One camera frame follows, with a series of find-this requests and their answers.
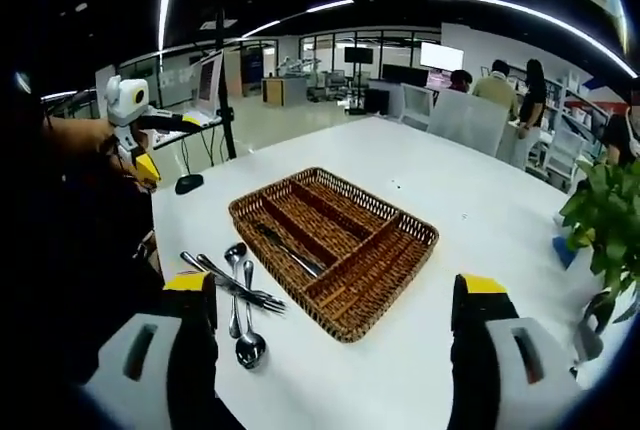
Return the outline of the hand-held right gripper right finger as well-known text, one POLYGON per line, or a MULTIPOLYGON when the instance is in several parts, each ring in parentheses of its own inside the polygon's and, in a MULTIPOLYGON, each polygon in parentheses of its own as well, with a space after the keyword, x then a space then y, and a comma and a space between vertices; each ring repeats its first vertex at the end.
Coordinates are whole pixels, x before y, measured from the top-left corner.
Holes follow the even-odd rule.
POLYGON ((451 332, 450 429, 551 429, 579 400, 563 348, 495 280, 455 277, 451 332))

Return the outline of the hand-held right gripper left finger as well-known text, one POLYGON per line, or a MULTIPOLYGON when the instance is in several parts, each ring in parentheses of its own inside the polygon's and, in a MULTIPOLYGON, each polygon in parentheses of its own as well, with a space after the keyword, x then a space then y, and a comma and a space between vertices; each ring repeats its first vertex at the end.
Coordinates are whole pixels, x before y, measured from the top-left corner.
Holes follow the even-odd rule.
POLYGON ((138 313, 98 351, 82 386, 117 429, 212 429, 218 347, 209 272, 176 275, 160 308, 138 313))

